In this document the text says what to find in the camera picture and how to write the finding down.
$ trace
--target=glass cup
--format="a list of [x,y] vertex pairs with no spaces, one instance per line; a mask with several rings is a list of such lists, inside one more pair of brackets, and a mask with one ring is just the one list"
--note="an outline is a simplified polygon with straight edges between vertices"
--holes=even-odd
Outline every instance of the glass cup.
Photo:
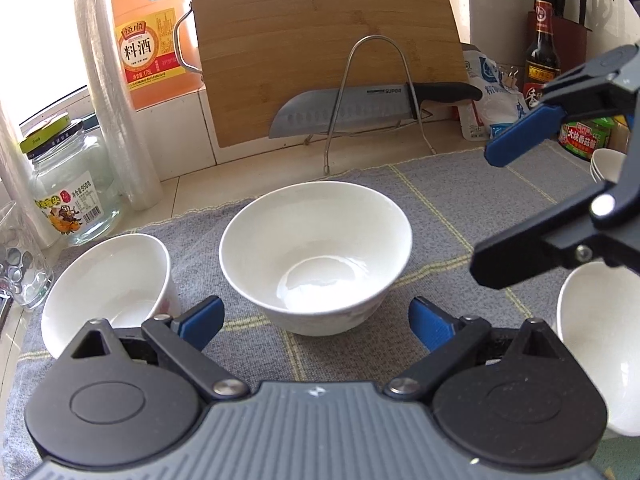
[[33,310],[47,297],[53,271],[47,265],[20,206],[0,209],[0,290],[24,309]]

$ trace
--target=window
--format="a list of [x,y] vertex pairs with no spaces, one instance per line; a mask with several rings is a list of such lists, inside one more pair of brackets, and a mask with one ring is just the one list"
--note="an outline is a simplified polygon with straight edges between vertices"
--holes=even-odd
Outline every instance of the window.
[[18,121],[86,85],[73,0],[0,0],[0,94]]

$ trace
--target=glass jar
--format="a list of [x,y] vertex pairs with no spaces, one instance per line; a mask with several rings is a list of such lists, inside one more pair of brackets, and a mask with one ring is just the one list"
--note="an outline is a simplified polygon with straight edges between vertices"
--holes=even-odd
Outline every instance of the glass jar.
[[69,245],[83,244],[114,227],[122,198],[94,114],[84,120],[47,120],[20,146],[33,163],[30,189],[35,202]]

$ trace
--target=blue gripper pad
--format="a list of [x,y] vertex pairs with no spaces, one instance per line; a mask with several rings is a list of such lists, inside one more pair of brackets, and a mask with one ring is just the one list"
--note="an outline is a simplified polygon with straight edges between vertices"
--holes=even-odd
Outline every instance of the blue gripper pad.
[[457,324],[456,318],[424,298],[414,298],[409,304],[409,326],[429,352],[455,336]]
[[538,105],[490,140],[484,149],[484,158],[498,168],[511,164],[543,140],[558,133],[565,117],[562,107]]
[[202,350],[225,322],[225,305],[217,296],[209,296],[187,312],[176,317],[177,334],[194,348]]

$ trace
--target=plastic wrap roll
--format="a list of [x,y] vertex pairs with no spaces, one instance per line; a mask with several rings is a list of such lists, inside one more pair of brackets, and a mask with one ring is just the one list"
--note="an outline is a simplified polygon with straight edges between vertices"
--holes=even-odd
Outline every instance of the plastic wrap roll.
[[74,0],[89,94],[111,163],[133,209],[148,209],[162,198],[160,180],[134,111],[114,37],[111,0]]
[[56,243],[60,239],[60,233],[33,201],[29,191],[29,178],[33,168],[20,150],[21,140],[20,126],[9,117],[6,107],[0,101],[0,177],[11,199],[22,208],[38,245],[44,249]]

